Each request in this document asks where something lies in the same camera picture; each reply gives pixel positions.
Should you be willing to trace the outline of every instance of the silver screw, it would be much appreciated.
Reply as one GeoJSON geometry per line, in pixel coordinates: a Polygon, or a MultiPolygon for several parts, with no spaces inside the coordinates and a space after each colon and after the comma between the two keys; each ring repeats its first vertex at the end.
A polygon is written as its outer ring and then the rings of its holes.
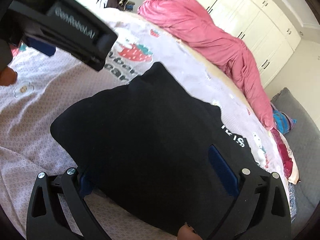
{"type": "Polygon", "coordinates": [[[250,174],[250,170],[247,169],[247,168],[244,168],[244,169],[242,169],[242,173],[243,173],[244,175],[249,175],[249,174],[250,174]]]}
{"type": "Polygon", "coordinates": [[[69,175],[72,175],[72,174],[74,174],[76,172],[76,169],[75,168],[70,168],[69,170],[67,170],[67,173],[69,174],[69,175]]]}
{"type": "Polygon", "coordinates": [[[44,172],[40,172],[40,173],[38,174],[38,178],[39,178],[39,179],[42,179],[44,176],[45,176],[45,173],[44,173],[44,172]]]}
{"type": "Polygon", "coordinates": [[[275,179],[279,179],[279,174],[278,173],[276,173],[276,172],[273,172],[272,173],[272,177],[274,177],[275,179]]]}

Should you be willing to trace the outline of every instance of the black cloth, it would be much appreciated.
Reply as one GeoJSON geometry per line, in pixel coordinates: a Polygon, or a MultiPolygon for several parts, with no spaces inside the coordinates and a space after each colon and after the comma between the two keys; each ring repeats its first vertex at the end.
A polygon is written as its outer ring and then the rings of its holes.
{"type": "Polygon", "coordinates": [[[51,134],[112,200],[174,235],[188,222],[206,239],[233,201],[208,161],[213,143],[254,162],[220,108],[191,97],[161,63],[72,105],[51,134]]]}

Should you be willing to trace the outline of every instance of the strawberry print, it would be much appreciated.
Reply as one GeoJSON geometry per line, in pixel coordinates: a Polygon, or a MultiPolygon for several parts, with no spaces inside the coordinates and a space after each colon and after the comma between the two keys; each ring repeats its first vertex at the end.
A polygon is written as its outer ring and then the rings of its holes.
{"type": "Polygon", "coordinates": [[[152,52],[143,45],[132,44],[132,49],[122,46],[123,50],[118,52],[119,56],[127,58],[131,61],[151,62],[152,52]]]}
{"type": "Polygon", "coordinates": [[[156,30],[150,30],[150,34],[152,35],[152,36],[155,36],[156,38],[158,38],[160,35],[159,35],[159,33],[156,31],[156,30]]]}

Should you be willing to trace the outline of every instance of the hand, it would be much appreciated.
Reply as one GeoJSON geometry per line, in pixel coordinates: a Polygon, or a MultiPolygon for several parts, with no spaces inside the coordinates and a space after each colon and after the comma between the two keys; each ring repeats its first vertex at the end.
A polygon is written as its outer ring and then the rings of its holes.
{"type": "Polygon", "coordinates": [[[194,229],[186,223],[180,228],[177,240],[202,240],[202,238],[197,235],[194,229]]]}
{"type": "Polygon", "coordinates": [[[6,67],[0,72],[0,86],[10,86],[17,81],[17,72],[6,67]]]}

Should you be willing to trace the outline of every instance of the bed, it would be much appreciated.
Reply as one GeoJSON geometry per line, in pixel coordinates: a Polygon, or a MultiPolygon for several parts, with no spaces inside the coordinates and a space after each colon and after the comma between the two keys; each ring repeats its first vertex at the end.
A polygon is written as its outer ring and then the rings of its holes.
{"type": "MultiPolygon", "coordinates": [[[[102,71],[95,72],[61,50],[48,58],[26,48],[11,63],[19,73],[17,84],[0,88],[0,205],[22,236],[26,237],[28,202],[37,174],[62,174],[76,166],[51,137],[51,123],[73,103],[126,84],[156,61],[161,61],[190,95],[221,108],[226,132],[247,138],[258,165],[280,174],[289,199],[288,181],[271,133],[222,71],[136,14],[112,8],[94,13],[119,35],[102,71]]],[[[133,217],[98,190],[85,200],[114,240],[175,239],[133,217]]],[[[81,234],[63,196],[60,201],[71,229],[81,234]]]]}

